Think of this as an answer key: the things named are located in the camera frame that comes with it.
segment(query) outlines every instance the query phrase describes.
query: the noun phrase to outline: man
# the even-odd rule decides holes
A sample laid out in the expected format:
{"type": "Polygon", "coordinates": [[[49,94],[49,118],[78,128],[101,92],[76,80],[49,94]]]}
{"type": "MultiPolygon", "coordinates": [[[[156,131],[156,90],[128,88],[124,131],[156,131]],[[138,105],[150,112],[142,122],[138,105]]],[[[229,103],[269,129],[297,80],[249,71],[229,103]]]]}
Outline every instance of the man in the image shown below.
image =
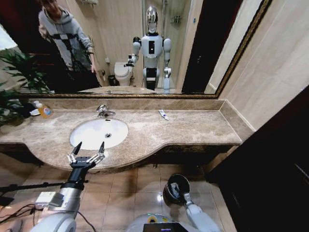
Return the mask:
{"type": "Polygon", "coordinates": [[[68,89],[80,91],[99,87],[96,78],[94,49],[81,26],[57,0],[41,0],[39,32],[49,41],[54,41],[68,67],[74,82],[68,89]]]}

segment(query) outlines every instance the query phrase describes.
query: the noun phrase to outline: sticker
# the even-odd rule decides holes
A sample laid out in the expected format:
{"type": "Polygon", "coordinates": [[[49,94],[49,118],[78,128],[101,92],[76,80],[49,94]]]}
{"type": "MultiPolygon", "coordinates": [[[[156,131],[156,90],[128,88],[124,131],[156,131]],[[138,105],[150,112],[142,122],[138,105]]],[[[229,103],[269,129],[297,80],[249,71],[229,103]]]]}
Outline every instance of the sticker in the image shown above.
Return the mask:
{"type": "Polygon", "coordinates": [[[154,215],[151,215],[150,217],[147,218],[147,223],[157,223],[157,222],[158,219],[154,215]]]}

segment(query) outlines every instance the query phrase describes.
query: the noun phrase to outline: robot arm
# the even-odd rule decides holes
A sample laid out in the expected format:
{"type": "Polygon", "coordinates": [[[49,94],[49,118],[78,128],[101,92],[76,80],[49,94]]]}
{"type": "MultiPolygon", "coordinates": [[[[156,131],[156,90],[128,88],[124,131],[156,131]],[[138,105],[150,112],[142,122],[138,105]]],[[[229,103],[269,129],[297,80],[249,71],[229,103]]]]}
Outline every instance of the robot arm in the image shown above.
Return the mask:
{"type": "Polygon", "coordinates": [[[191,201],[189,193],[183,195],[188,218],[193,226],[201,232],[220,232],[217,224],[202,209],[191,201]]]}
{"type": "Polygon", "coordinates": [[[104,142],[98,153],[92,157],[75,157],[81,148],[80,142],[68,154],[68,160],[72,172],[68,180],[61,186],[60,193],[42,192],[37,198],[36,206],[48,207],[50,214],[39,224],[32,228],[31,232],[74,232],[76,230],[75,217],[80,206],[80,195],[84,189],[85,176],[89,169],[95,167],[104,158],[104,142]]]}
{"type": "Polygon", "coordinates": [[[141,47],[141,40],[139,37],[133,39],[133,54],[129,55],[126,66],[134,67],[135,63],[139,60],[139,52],[141,47]]]}
{"type": "Polygon", "coordinates": [[[169,60],[170,60],[170,51],[172,48],[171,40],[165,39],[163,42],[163,50],[164,50],[164,93],[169,93],[169,77],[172,72],[172,69],[169,68],[169,60]]]}

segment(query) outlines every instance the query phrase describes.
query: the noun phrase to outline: hand soap bottle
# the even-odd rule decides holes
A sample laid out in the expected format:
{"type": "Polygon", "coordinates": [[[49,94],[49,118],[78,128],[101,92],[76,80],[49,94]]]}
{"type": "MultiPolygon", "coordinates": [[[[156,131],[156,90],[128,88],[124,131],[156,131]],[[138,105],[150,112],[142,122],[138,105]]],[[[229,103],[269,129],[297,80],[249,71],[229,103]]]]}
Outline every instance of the hand soap bottle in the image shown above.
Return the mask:
{"type": "Polygon", "coordinates": [[[49,109],[46,105],[43,105],[39,101],[35,101],[34,104],[43,118],[48,118],[52,115],[53,111],[49,109]]]}

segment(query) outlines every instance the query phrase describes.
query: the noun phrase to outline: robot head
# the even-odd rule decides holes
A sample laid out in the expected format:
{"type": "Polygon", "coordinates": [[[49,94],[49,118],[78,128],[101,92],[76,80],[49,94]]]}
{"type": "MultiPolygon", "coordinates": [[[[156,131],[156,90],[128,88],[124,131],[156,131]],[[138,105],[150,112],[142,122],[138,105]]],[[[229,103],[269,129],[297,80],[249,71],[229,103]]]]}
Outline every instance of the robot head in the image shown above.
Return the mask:
{"type": "Polygon", "coordinates": [[[155,33],[156,31],[156,24],[158,22],[158,13],[156,12],[156,8],[150,6],[147,10],[147,23],[148,23],[148,30],[150,33],[155,33]]]}

